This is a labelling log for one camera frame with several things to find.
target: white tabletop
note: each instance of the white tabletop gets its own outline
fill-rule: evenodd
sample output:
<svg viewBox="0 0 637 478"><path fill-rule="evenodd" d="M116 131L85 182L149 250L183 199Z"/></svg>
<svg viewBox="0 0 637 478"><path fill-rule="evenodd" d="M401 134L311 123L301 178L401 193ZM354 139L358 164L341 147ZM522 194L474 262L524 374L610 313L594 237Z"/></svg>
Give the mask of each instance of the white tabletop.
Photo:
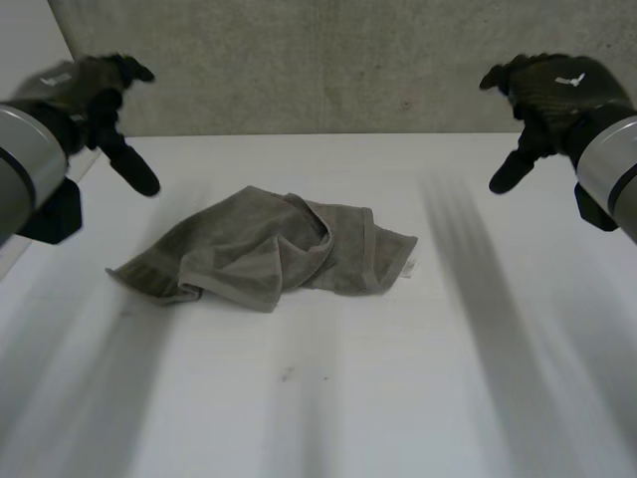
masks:
<svg viewBox="0 0 637 478"><path fill-rule="evenodd" d="M0 286L0 477L637 476L637 248L579 219L566 159L501 197L509 134L132 143L161 194L101 158L84 230ZM368 206L419 267L272 314L159 309L107 277L248 184Z"/></svg>

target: crumpled towel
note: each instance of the crumpled towel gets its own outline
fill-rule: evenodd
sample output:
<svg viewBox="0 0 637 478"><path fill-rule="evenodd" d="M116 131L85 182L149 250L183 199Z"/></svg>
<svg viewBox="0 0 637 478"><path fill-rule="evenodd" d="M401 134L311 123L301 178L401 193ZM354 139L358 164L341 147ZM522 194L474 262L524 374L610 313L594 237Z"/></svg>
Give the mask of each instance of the crumpled towel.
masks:
<svg viewBox="0 0 637 478"><path fill-rule="evenodd" d="M156 304L210 291L272 312L298 286L363 295L389 289L416 242L374 224L370 209L304 201L248 186L174 226L106 271Z"/></svg>

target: gray wall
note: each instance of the gray wall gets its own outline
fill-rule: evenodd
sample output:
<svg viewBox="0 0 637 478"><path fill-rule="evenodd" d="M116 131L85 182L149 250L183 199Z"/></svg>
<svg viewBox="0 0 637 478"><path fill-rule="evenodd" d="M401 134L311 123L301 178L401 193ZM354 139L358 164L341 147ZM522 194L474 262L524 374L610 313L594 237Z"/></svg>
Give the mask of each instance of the gray wall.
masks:
<svg viewBox="0 0 637 478"><path fill-rule="evenodd" d="M635 0L50 0L75 56L158 77L135 135L511 131L478 91L520 52L587 54L637 97Z"/></svg>

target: robotic arm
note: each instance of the robotic arm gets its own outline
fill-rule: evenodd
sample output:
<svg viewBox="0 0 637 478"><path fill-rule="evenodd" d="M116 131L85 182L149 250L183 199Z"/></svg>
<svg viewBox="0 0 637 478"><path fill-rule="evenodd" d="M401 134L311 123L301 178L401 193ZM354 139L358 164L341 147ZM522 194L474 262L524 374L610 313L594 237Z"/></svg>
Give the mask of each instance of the robotic arm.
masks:
<svg viewBox="0 0 637 478"><path fill-rule="evenodd" d="M605 231L619 226L637 243L637 113L610 72L587 57L520 55L480 84L495 87L525 129L491 190L508 192L539 158L564 154L581 217Z"/></svg>
<svg viewBox="0 0 637 478"><path fill-rule="evenodd" d="M99 147L135 190L159 181L117 131L121 94L152 72L132 57L85 58L28 79L0 103L0 245L12 234L57 244L82 227L80 191L67 177L69 156ZM520 55L496 65L480 88L497 87L525 123L518 149L491 180L508 192L541 157L568 156L582 218L637 242L637 113L600 63L587 57Z"/></svg>
<svg viewBox="0 0 637 478"><path fill-rule="evenodd" d="M34 75L0 103L0 245L12 234L57 244L82 227L68 158L99 147L139 193L159 181L117 131L122 93L154 75L132 57L85 58Z"/></svg>

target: black robotic glove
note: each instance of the black robotic glove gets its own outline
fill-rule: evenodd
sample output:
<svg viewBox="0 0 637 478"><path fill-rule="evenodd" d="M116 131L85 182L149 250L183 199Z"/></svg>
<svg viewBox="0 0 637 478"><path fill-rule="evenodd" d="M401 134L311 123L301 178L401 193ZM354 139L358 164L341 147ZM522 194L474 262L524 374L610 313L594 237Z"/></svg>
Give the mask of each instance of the black robotic glove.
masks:
<svg viewBox="0 0 637 478"><path fill-rule="evenodd" d="M67 155L99 147L133 189L153 196L157 177L116 128L122 94L136 80L152 82L154 74L133 57L86 57L34 75L8 105L43 123Z"/></svg>
<svg viewBox="0 0 637 478"><path fill-rule="evenodd" d="M567 155L573 166L588 144L612 124L635 115L621 85L599 62L567 55L519 55L496 65L480 83L507 96L514 117L525 123L518 141L489 188L503 194L531 172L541 157ZM603 230L617 225L577 184L575 197L582 218Z"/></svg>

